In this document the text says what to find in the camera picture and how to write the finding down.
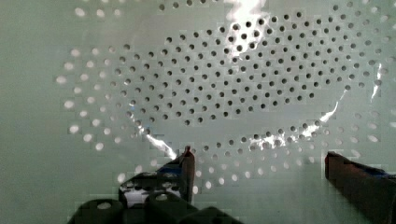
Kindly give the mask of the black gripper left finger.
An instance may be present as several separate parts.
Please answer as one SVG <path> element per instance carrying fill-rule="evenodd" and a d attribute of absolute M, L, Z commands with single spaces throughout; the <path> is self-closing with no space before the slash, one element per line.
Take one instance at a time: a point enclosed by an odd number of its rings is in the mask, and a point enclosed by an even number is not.
<path fill-rule="evenodd" d="M 214 206 L 191 204 L 195 158 L 191 148 L 154 172 L 126 180 L 119 198 L 82 204 L 67 224 L 243 224 Z"/>

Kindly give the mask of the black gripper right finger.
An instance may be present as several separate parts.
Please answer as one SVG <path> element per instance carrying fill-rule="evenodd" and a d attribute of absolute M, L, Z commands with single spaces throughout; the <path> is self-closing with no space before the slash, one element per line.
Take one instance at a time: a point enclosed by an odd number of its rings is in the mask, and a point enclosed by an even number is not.
<path fill-rule="evenodd" d="M 395 224 L 395 175 L 330 151 L 326 179 L 373 224 Z"/>

